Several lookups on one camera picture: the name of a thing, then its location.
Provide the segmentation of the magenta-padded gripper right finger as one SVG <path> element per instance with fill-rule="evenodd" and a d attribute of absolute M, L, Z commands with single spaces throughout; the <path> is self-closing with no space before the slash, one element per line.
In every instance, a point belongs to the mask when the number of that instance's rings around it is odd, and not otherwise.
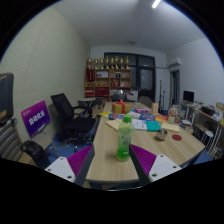
<path fill-rule="evenodd" d="M 181 167 L 165 154 L 155 155 L 133 144 L 129 145 L 129 155 L 136 169 L 140 184 L 143 186 L 181 170 Z"/>

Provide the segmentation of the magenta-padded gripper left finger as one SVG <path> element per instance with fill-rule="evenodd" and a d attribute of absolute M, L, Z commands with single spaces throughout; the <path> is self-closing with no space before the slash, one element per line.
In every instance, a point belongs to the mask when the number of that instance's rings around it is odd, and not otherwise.
<path fill-rule="evenodd" d="M 94 146 L 90 145 L 68 158 L 59 157 L 46 168 L 46 171 L 82 186 L 94 156 Z"/>

